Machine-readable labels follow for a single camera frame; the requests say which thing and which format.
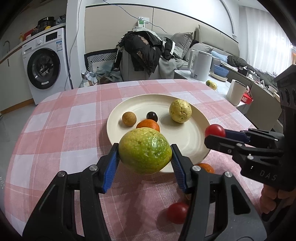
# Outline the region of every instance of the metal bolt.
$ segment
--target metal bolt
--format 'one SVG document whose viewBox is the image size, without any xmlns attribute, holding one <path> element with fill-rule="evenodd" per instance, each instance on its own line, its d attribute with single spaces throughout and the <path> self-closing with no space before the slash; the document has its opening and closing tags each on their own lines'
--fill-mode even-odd
<svg viewBox="0 0 296 241">
<path fill-rule="evenodd" d="M 66 175 L 66 173 L 64 171 L 60 171 L 60 172 L 57 173 L 58 177 L 63 177 L 65 175 Z"/>
<path fill-rule="evenodd" d="M 247 156 L 247 158 L 248 158 L 249 160 L 253 160 L 253 159 L 254 159 L 254 157 L 251 156 L 250 154 Z"/>
<path fill-rule="evenodd" d="M 201 170 L 201 167 L 200 166 L 193 166 L 192 170 L 199 172 Z"/>
<path fill-rule="evenodd" d="M 225 172 L 225 176 L 227 176 L 227 177 L 232 177 L 233 174 L 232 174 L 231 172 Z"/>
<path fill-rule="evenodd" d="M 96 171 L 96 170 L 98 169 L 98 167 L 97 167 L 97 165 L 91 165 L 91 166 L 89 167 L 89 169 L 90 169 L 91 171 Z"/>
</svg>

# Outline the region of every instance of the tablecloth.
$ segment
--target tablecloth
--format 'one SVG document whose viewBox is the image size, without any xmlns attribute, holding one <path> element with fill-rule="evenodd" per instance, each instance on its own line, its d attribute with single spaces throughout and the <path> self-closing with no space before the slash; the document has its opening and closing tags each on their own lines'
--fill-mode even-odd
<svg viewBox="0 0 296 241">
<path fill-rule="evenodd" d="M 106 123 L 112 109 L 127 98 L 161 93 L 185 99 L 211 124 L 242 130 L 246 117 L 217 92 L 190 80 L 146 80 L 112 83 L 54 94 L 40 103 L 20 134 L 7 171 L 5 215 L 22 234 L 42 193 L 56 173 L 84 170 L 108 153 Z M 259 211 L 262 184 L 242 177 L 231 156 L 210 151 L 204 160 L 217 174 L 231 171 Z M 165 209 L 183 200 L 173 174 L 140 176 L 118 166 L 111 189 L 99 195 L 113 240 L 177 240 L 180 225 L 165 218 Z M 78 234 L 83 235 L 79 192 L 75 193 Z"/>
</svg>

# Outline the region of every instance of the tile floor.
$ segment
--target tile floor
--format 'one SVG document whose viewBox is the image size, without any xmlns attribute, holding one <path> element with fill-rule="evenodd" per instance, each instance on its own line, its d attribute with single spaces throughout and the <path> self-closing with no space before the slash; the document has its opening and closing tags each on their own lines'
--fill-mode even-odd
<svg viewBox="0 0 296 241">
<path fill-rule="evenodd" d="M 0 119 L 0 209 L 2 211 L 4 211 L 4 184 L 10 157 L 15 143 L 35 107 L 34 104 L 25 106 L 3 115 Z"/>
</svg>

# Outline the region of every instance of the wire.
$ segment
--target wire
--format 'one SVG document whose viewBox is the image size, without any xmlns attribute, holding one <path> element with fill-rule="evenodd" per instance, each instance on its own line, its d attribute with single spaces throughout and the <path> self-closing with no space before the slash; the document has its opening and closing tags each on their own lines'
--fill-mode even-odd
<svg viewBox="0 0 296 241">
<path fill-rule="evenodd" d="M 109 5 L 113 5 L 113 6 L 120 7 L 123 11 L 125 11 L 125 9 L 124 9 L 123 7 L 121 7 L 121 6 L 117 5 L 117 4 L 108 3 L 108 2 L 106 2 L 105 0 L 103 0 L 103 1 L 104 1 L 105 3 L 107 3 L 107 4 L 109 4 Z M 139 20 L 139 18 L 136 18 L 135 16 L 129 14 L 127 11 L 125 11 L 125 12 L 126 12 L 128 15 L 130 15 L 131 17 L 135 18 L 136 20 Z M 145 22 L 148 22 L 148 23 L 150 23 L 150 24 L 152 24 L 152 26 L 155 26 L 155 27 L 161 28 L 161 29 L 164 31 L 164 29 L 163 29 L 162 27 L 157 26 L 157 25 L 154 25 L 153 23 L 151 23 L 151 22 L 149 22 L 149 21 L 146 21 L 146 20 L 144 20 L 144 21 L 145 21 Z"/>
<path fill-rule="evenodd" d="M 78 14 L 77 14 L 77 18 L 78 18 L 78 28 L 77 28 L 77 33 L 76 33 L 76 36 L 75 36 L 75 39 L 74 39 L 74 42 L 72 44 L 72 47 L 70 49 L 70 54 L 69 54 L 69 73 L 68 73 L 68 76 L 67 76 L 67 79 L 66 79 L 66 83 L 65 83 L 65 91 L 66 91 L 66 85 L 67 85 L 67 81 L 68 81 L 68 78 L 69 78 L 69 75 L 70 75 L 70 68 L 71 68 L 71 52 L 72 52 L 72 49 L 73 49 L 73 46 L 75 44 L 75 41 L 77 39 L 77 35 L 78 35 L 78 32 L 79 32 L 79 12 L 80 12 L 80 6 L 81 6 L 81 2 L 82 0 L 80 0 L 80 4 L 79 4 L 79 8 L 78 8 Z"/>
</svg>

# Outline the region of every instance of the washing machine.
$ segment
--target washing machine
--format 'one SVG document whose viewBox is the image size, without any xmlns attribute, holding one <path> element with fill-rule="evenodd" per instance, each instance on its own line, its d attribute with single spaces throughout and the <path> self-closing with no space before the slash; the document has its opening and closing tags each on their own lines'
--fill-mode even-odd
<svg viewBox="0 0 296 241">
<path fill-rule="evenodd" d="M 35 104 L 73 89 L 70 81 L 64 28 L 41 35 L 22 46 L 24 67 Z"/>
</svg>

